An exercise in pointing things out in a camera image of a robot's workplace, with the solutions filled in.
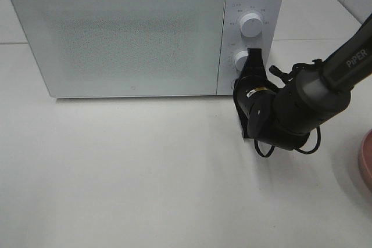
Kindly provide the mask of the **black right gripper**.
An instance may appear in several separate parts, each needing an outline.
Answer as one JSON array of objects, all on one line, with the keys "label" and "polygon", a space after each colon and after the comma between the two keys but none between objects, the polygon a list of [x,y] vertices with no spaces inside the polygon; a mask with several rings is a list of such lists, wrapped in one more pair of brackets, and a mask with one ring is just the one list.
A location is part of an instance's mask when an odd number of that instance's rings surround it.
[{"label": "black right gripper", "polygon": [[242,137],[251,139],[248,123],[254,103],[265,94],[276,94],[279,87],[268,80],[260,48],[248,48],[246,69],[234,83],[233,101],[242,128]]}]

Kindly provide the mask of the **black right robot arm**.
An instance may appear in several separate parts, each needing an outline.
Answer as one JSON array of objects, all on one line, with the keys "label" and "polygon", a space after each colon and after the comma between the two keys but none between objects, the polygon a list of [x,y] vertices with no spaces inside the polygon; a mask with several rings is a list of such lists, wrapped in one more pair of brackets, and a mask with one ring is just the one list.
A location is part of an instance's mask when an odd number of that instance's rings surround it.
[{"label": "black right robot arm", "polygon": [[267,78],[262,50],[249,48],[233,90],[242,137],[265,158],[275,148],[316,152],[320,126],[344,111],[354,86],[371,75],[371,17],[326,60],[294,64],[289,73],[276,66],[269,71],[284,87]]}]

